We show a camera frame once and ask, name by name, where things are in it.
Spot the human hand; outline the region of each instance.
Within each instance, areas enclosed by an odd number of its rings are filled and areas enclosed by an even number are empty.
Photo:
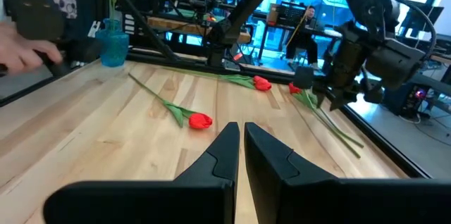
[[[38,68],[42,59],[35,51],[41,51],[54,63],[63,58],[55,44],[48,41],[28,40],[19,35],[14,24],[0,23],[0,64],[9,74],[17,74]]]

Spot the green plant stem in vase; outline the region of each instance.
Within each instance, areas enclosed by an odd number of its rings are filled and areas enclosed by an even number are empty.
[[[124,64],[130,43],[129,36],[122,31],[121,22],[115,19],[116,2],[117,0],[108,0],[109,18],[104,19],[105,29],[96,33],[96,38],[104,45],[100,54],[101,62],[108,67]]]

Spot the black robotic arm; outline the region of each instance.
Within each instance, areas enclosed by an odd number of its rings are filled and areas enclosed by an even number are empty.
[[[241,0],[228,18],[216,24],[206,37],[209,43],[210,66],[222,66],[224,49],[236,43],[240,27],[263,0]],[[395,89],[407,81],[420,68],[425,53],[398,42],[395,27],[399,24],[400,4],[395,0],[346,0],[357,22],[367,28],[360,30],[354,22],[336,29],[343,38],[334,55],[332,67],[326,75],[314,76],[308,68],[298,68],[294,84],[312,88],[319,98],[319,105],[326,94],[331,94],[331,109],[357,100],[357,94],[365,93],[365,99],[380,103],[382,87]],[[367,76],[361,82],[354,80],[360,72],[379,77],[371,84]]]

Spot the computer monitor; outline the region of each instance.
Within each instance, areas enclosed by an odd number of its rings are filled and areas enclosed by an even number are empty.
[[[440,14],[443,12],[443,7],[441,6],[430,6],[423,3],[408,1],[408,4],[413,4],[417,6],[424,14],[429,16],[432,24],[435,24]],[[406,15],[405,20],[402,22],[401,27],[407,31],[408,29],[413,29],[416,31],[430,32],[431,28],[426,24],[424,17],[419,14],[414,9],[410,9]]]

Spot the desk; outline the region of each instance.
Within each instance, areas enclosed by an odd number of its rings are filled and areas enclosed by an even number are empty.
[[[288,27],[288,26],[282,26],[282,25],[276,25],[276,26],[270,26],[268,24],[265,24],[265,29],[263,31],[263,38],[261,40],[261,45],[260,45],[260,51],[259,51],[259,60],[261,60],[261,56],[263,56],[263,50],[265,47],[265,42],[266,42],[266,36],[268,34],[268,29],[270,27],[275,27],[275,28],[280,28],[283,30],[289,30],[289,31],[294,31],[296,28],[295,27]],[[304,32],[304,33],[308,33],[308,34],[312,34],[312,35],[317,35],[320,37],[329,37],[332,39],[337,39],[337,38],[341,38],[342,35],[334,30],[324,30],[324,31],[320,31],[320,30],[314,30],[311,28],[303,28],[300,31]]]
[[[189,10],[180,10],[180,12],[183,14],[183,16],[187,17],[187,18],[191,18],[194,15],[194,11],[189,11]],[[171,11],[170,13],[168,13],[170,15],[177,15],[174,11]],[[223,18],[218,16],[217,21],[222,20]],[[179,32],[182,34],[191,34],[191,35],[200,35],[203,36],[204,35],[204,31],[205,31],[205,27],[202,27],[201,25],[197,25],[197,24],[189,24],[186,25],[187,23],[184,23],[182,21],[178,21],[178,20],[169,20],[169,19],[164,19],[164,18],[157,18],[157,17],[148,17],[147,18],[147,24],[149,24],[150,26],[152,26],[152,28],[158,29],[158,30],[172,30],[172,29],[176,29],[174,30],[174,32]],[[209,27],[206,30],[206,33],[208,34],[211,30],[211,27]],[[246,32],[240,33],[240,36],[238,37],[238,43],[239,44],[246,44],[248,42],[251,41],[251,35]]]
[[[209,114],[214,124],[202,131],[179,128],[128,72],[174,104]],[[130,61],[124,68],[98,61],[85,66],[0,108],[0,223],[43,223],[44,200],[71,182],[172,180],[230,121],[240,126],[241,144],[245,122],[253,121],[338,177],[406,176],[341,112],[327,111],[364,143],[362,158],[355,158],[288,92],[285,85],[259,92]],[[257,223],[244,154],[242,149],[236,223]]]
[[[432,53],[431,59],[433,61],[438,61],[438,62],[445,63],[448,65],[451,64],[451,56],[441,56],[441,55]]]

